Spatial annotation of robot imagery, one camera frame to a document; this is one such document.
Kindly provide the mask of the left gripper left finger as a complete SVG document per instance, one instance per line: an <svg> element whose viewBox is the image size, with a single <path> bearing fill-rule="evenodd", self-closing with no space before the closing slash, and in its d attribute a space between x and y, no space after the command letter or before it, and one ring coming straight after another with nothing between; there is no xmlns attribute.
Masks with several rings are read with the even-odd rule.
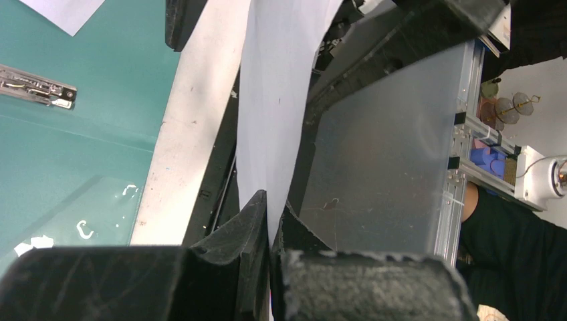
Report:
<svg viewBox="0 0 567 321"><path fill-rule="evenodd" d="M2 320L267 320L267 197L196 244L59 247L1 280Z"/></svg>

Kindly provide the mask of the teal folder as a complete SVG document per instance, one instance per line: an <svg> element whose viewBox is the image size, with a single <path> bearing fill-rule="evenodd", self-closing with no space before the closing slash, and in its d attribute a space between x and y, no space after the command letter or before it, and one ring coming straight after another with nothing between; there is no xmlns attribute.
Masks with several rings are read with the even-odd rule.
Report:
<svg viewBox="0 0 567 321"><path fill-rule="evenodd" d="M127 245L180 55L164 1L105 1L70 36L1 2L1 63L75 86L66 110L1 97L1 269L32 249Z"/></svg>

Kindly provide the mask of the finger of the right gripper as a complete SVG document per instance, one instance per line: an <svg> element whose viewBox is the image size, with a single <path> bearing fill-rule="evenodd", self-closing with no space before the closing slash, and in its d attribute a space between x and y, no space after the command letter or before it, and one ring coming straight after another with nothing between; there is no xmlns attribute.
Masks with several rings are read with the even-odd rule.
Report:
<svg viewBox="0 0 567 321"><path fill-rule="evenodd" d="M189 40L207 0L165 1L165 43L181 52Z"/></svg>

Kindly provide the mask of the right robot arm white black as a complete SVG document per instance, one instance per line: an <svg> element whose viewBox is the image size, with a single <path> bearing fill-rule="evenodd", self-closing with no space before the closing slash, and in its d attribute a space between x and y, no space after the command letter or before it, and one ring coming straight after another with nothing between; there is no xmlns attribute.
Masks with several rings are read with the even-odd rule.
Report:
<svg viewBox="0 0 567 321"><path fill-rule="evenodd" d="M361 1L253 1L266 10L270 37L300 49L291 62L304 71L322 41L346 37L336 57L324 51L320 75L308 79L299 105L305 121L343 98L425 58L479 36L505 9L505 1L396 1L365 17ZM510 47L490 59L483 78L566 57L566 2L511 1Z"/></svg>

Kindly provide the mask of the printed white paper sheet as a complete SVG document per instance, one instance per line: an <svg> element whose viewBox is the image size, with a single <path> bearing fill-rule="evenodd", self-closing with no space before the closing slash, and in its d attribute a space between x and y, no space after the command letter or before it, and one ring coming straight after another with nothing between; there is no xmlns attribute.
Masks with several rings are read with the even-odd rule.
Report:
<svg viewBox="0 0 567 321"><path fill-rule="evenodd" d="M312 64L339 1L252 1L241 58L236 167L239 200L267 193L274 242L286 204Z"/></svg>

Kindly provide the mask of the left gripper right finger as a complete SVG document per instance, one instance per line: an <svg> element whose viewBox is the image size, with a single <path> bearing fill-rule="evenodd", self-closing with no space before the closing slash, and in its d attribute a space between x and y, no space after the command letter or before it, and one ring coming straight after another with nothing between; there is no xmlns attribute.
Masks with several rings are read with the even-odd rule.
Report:
<svg viewBox="0 0 567 321"><path fill-rule="evenodd" d="M286 207L271 249L275 320L476 320L457 270L431 255L333 251Z"/></svg>

